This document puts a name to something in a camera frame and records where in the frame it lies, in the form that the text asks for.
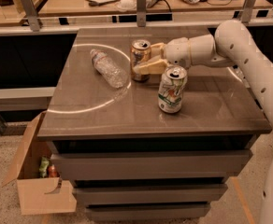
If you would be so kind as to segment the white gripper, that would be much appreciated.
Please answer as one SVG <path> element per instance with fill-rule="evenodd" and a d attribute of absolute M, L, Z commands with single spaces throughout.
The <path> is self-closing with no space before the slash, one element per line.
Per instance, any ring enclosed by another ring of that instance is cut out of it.
<path fill-rule="evenodd" d="M 165 59 L 139 63 L 133 68 L 133 72 L 139 75 L 161 75 L 168 67 L 168 62 L 189 69 L 191 66 L 190 42 L 186 37 L 173 39 L 167 44 L 151 44 L 151 57 L 159 56 Z"/>

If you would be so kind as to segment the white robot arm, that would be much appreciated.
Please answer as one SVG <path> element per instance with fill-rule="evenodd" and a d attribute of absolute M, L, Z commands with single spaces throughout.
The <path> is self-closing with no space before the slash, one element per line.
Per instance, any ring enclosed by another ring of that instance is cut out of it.
<path fill-rule="evenodd" d="M 224 21 L 213 35 L 181 37 L 151 47 L 151 58 L 137 64 L 133 68 L 135 73 L 157 75 L 171 64 L 185 68 L 237 65 L 273 129 L 273 63 L 258 49 L 242 22 Z"/>

